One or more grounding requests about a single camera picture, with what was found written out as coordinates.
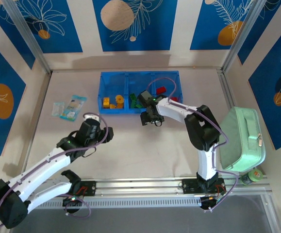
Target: blue storage tray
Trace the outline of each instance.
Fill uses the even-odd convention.
[[[168,77],[175,81],[177,85],[173,97],[178,98],[178,102],[183,102],[180,78],[178,71],[137,71],[137,72],[102,72],[100,75],[98,106],[101,114],[139,114],[144,112],[145,108],[131,108],[130,94],[134,93],[136,97],[147,89],[148,84],[161,77]],[[154,82],[149,92],[156,96],[156,89],[164,86],[166,92],[163,95],[168,96],[174,90],[174,84],[170,80],[162,79]],[[116,105],[116,96],[124,97],[123,109],[103,108],[103,98],[109,97],[110,103]]]

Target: table surface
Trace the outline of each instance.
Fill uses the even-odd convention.
[[[220,123],[228,108],[215,69],[157,69],[178,70],[183,103],[190,106],[209,106]],[[42,108],[31,152],[27,160],[29,169],[44,158],[61,138],[79,129],[85,112],[98,113],[100,72],[54,72]],[[126,71],[144,71],[127,69]],[[72,95],[87,97],[77,120],[69,122],[52,117],[54,102],[70,101]],[[110,143],[97,147],[88,158],[79,158],[62,170],[71,169],[85,179],[160,178],[195,176],[198,170],[197,150],[191,144],[185,125],[165,118],[162,127],[142,126],[140,116],[103,115],[113,127]]]

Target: red connector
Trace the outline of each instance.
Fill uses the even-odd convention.
[[[165,88],[164,86],[162,86],[162,87],[156,89],[156,94],[157,94],[157,95],[160,95],[160,94],[162,94],[162,93],[164,93],[164,92],[166,92],[166,88]]]
[[[173,101],[178,102],[178,98],[177,97],[171,97],[170,99],[173,100]]]

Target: snack package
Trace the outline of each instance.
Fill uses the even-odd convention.
[[[53,117],[59,117],[65,108],[65,102],[55,102],[53,104],[53,109],[52,109],[52,116]]]
[[[63,113],[60,115],[60,118],[75,121],[85,101],[86,97],[73,95],[67,108],[65,108]]]

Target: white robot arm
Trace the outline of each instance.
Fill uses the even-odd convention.
[[[215,185],[218,180],[218,173],[213,164],[215,163],[215,145],[219,142],[220,132],[206,119],[209,119],[219,127],[210,109],[191,107],[160,95],[153,97],[148,91],[142,92],[138,100],[146,108],[141,113],[142,125],[148,123],[161,126],[164,117],[169,117],[186,125],[188,135],[193,146],[198,150],[198,172],[195,192],[208,193],[216,191]]]
[[[158,102],[156,105],[157,112],[161,116],[172,118],[176,121],[179,121],[183,124],[185,124],[185,119],[188,115],[191,115],[191,110],[193,109],[197,111],[197,107],[190,107],[187,105],[184,105],[182,103],[175,102],[173,100],[169,100],[168,98],[163,98]],[[209,180],[212,178],[216,171],[213,168],[213,147],[215,145],[212,145],[208,151],[205,150],[198,150],[198,174],[200,177],[202,177],[204,180]]]
[[[62,172],[55,180],[47,179],[83,157],[88,148],[107,143],[113,136],[111,127],[100,129],[99,117],[86,115],[80,129],[63,138],[36,165],[8,182],[0,179],[0,221],[3,225],[8,229],[17,226],[35,207],[56,196],[76,195],[82,182],[72,171]]]
[[[201,117],[205,116],[218,125],[209,108],[205,105],[199,108],[187,106],[169,100],[163,95],[153,97],[148,91],[141,93],[138,99],[147,109],[141,114],[143,125],[148,123],[162,125],[164,116],[186,124],[190,141],[198,150],[199,167],[195,180],[183,179],[183,192],[216,194],[216,185],[223,183],[223,179],[218,178],[218,173],[213,168],[215,158],[213,147],[218,143],[220,133]],[[86,147],[106,143],[113,138],[111,127],[108,127],[107,134],[106,128],[101,130],[99,125],[98,117],[85,116],[80,129],[63,138],[57,147],[35,166],[8,182],[0,179],[0,221],[6,228],[17,226],[35,207],[56,196],[66,193],[77,194],[81,179],[72,171],[64,171],[55,180],[47,179],[75,159],[84,156]],[[215,204],[216,201],[205,207],[202,205],[202,208]]]

